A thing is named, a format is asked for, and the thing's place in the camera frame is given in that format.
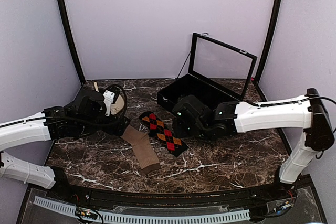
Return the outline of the black table edge rail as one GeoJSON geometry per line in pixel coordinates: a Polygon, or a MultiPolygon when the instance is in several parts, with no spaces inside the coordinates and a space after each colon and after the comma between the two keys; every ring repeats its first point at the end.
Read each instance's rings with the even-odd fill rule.
{"type": "Polygon", "coordinates": [[[280,186],[266,184],[256,187],[213,191],[207,193],[130,193],[124,191],[112,191],[94,189],[71,185],[71,195],[61,197],[60,193],[49,191],[47,196],[77,203],[93,208],[112,208],[114,206],[131,207],[202,207],[214,205],[229,205],[231,207],[246,207],[265,205],[274,200],[295,199],[297,185],[280,186]]]}

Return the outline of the tan brown sock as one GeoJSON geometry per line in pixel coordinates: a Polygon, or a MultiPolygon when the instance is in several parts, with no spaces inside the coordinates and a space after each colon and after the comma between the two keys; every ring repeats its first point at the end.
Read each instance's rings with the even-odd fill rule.
{"type": "Polygon", "coordinates": [[[160,161],[150,144],[147,133],[140,132],[129,125],[121,138],[131,145],[140,168],[145,174],[149,174],[161,168],[160,161]]]}

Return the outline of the wooden stir stick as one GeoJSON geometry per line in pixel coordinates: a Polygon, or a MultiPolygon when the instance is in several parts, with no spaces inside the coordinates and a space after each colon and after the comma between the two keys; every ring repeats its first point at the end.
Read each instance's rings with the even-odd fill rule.
{"type": "Polygon", "coordinates": [[[94,85],[95,91],[99,92],[99,88],[98,88],[97,82],[94,82],[93,85],[94,85]]]}

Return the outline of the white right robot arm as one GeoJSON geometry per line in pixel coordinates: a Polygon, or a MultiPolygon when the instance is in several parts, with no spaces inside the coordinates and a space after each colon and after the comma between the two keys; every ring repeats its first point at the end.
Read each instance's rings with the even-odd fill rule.
{"type": "Polygon", "coordinates": [[[222,102],[210,109],[196,96],[188,95],[173,107],[183,132],[189,135],[217,139],[255,130],[301,128],[299,142],[279,168],[276,182],[268,188],[273,200],[288,191],[301,172],[318,153],[323,153],[335,143],[334,129],[323,101],[315,88],[305,95],[269,102],[222,102]]]}

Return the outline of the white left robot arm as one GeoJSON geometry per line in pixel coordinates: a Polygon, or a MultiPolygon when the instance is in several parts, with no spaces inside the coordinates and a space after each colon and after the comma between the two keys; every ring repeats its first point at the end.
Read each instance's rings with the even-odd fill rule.
{"type": "Polygon", "coordinates": [[[120,136],[130,123],[125,116],[127,105],[126,92],[113,84],[106,89],[81,89],[65,106],[54,106],[1,124],[1,177],[53,190],[61,200],[71,200],[74,189],[62,168],[33,164],[15,158],[6,150],[65,137],[81,138],[97,131],[120,136]]]}

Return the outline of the black argyle sock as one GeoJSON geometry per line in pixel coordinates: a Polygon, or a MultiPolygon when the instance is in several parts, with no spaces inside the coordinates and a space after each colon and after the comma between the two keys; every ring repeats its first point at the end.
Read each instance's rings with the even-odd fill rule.
{"type": "Polygon", "coordinates": [[[149,136],[160,141],[160,143],[175,157],[179,157],[188,149],[188,146],[175,136],[165,123],[153,112],[146,111],[139,116],[139,120],[149,130],[149,136]]]}

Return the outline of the beige ceramic saucer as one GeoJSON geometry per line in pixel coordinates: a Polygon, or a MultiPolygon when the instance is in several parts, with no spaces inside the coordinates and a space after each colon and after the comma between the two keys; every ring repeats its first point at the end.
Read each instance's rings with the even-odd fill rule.
{"type": "Polygon", "coordinates": [[[124,99],[121,95],[118,96],[114,104],[111,104],[110,112],[112,115],[116,115],[124,108],[124,99]]]}

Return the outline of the black glass-lid display box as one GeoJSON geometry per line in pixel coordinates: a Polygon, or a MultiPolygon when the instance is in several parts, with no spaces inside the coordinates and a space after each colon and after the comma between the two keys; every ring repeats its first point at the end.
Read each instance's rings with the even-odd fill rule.
{"type": "Polygon", "coordinates": [[[194,95],[209,108],[242,101],[257,57],[206,34],[193,33],[187,73],[157,92],[157,103],[168,112],[179,100],[194,95]]]}

